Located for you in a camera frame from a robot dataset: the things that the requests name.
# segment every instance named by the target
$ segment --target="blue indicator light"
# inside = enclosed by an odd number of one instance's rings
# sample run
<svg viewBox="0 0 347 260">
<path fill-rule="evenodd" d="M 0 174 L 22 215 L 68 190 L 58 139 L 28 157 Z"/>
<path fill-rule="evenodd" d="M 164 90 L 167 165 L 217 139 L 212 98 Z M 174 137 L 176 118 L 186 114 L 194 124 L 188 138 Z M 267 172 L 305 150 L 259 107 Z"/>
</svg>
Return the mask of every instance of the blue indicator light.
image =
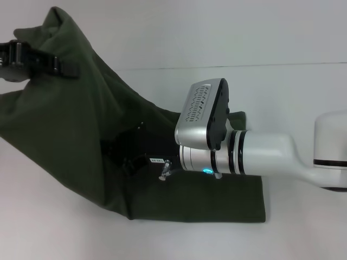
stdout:
<svg viewBox="0 0 347 260">
<path fill-rule="evenodd" d="M 202 171 L 207 174 L 213 174 L 213 171 L 210 169 L 203 169 Z"/>
</svg>

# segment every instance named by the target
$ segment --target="black ring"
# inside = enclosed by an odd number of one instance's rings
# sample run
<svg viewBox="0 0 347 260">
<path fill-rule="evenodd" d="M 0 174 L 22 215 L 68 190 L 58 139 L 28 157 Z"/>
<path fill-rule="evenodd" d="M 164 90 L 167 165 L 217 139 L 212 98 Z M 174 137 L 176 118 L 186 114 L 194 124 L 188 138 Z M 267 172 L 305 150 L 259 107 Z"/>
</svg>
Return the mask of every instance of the black ring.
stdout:
<svg viewBox="0 0 347 260">
<path fill-rule="evenodd" d="M 245 142 L 245 135 L 246 135 L 247 130 L 244 130 L 240 134 L 240 139 L 239 139 L 239 171 L 240 174 L 245 174 L 245 169 L 243 168 L 243 143 Z"/>
<path fill-rule="evenodd" d="M 229 140 L 229 149 L 228 149 L 228 156 L 229 156 L 229 170 L 232 174 L 236 174 L 235 172 L 235 166 L 234 166 L 234 145 L 235 145 L 235 137 L 236 137 L 236 130 L 232 131 L 232 134 L 230 135 Z"/>
<path fill-rule="evenodd" d="M 313 164 L 334 166 L 334 167 L 347 167 L 347 161 L 331 161 L 331 160 L 313 160 Z"/>
<path fill-rule="evenodd" d="M 215 150 L 211 150 L 211 166 L 212 166 L 212 170 L 215 173 L 219 173 L 218 169 L 217 169 L 217 163 L 216 163 L 216 151 Z"/>
</svg>

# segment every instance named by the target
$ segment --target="white background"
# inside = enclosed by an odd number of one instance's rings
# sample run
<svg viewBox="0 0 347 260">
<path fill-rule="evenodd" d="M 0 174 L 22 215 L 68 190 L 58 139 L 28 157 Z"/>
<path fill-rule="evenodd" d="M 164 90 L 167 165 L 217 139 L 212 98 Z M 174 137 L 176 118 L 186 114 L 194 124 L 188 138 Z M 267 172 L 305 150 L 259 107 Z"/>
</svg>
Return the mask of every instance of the white background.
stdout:
<svg viewBox="0 0 347 260">
<path fill-rule="evenodd" d="M 346 1 L 15 0 L 0 9 L 0 42 L 42 24 L 53 5 L 163 108 L 179 112 L 192 83 L 225 77 L 230 109 L 253 130 L 293 135 L 308 165 L 314 119 L 347 108 Z M 0 81 L 0 93 L 23 87 Z M 264 193 L 264 224 L 129 221 L 0 139 L 0 259 L 346 258 L 347 194 L 275 178 Z"/>
</svg>

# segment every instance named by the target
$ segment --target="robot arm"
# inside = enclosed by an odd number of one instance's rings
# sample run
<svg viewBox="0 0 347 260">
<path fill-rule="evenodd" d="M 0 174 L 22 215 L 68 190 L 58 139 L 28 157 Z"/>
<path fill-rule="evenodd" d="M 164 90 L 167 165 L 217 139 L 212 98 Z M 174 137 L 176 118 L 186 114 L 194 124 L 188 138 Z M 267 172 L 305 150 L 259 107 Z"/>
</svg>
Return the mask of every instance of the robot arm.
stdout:
<svg viewBox="0 0 347 260">
<path fill-rule="evenodd" d="M 222 174 L 284 176 L 347 191 L 347 111 L 316 120 L 314 165 L 307 167 L 291 136 L 233 130 L 227 122 L 225 95 L 225 79 L 191 86 L 175 130 L 184 170 L 214 174 L 217 179 Z"/>
</svg>

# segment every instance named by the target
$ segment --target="green fabric bag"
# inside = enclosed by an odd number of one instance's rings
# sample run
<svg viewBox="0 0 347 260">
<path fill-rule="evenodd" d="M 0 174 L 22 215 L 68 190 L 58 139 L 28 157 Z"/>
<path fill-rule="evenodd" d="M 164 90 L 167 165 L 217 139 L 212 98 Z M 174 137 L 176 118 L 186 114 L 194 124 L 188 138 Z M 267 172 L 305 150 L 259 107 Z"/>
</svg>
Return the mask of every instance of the green fabric bag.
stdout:
<svg viewBox="0 0 347 260">
<path fill-rule="evenodd" d="M 129 177 L 102 155 L 101 140 L 141 122 L 152 133 L 174 138 L 179 114 L 133 91 L 66 12 L 51 8 L 42 26 L 14 34 L 33 48 L 80 65 L 77 80 L 37 74 L 24 90 L 0 95 L 0 136 L 65 187 L 129 219 L 265 221 L 260 177 L 224 174 L 216 180 L 182 171 L 162 182 L 146 167 Z M 245 129 L 245 122 L 244 112 L 230 114 L 234 129 Z"/>
</svg>

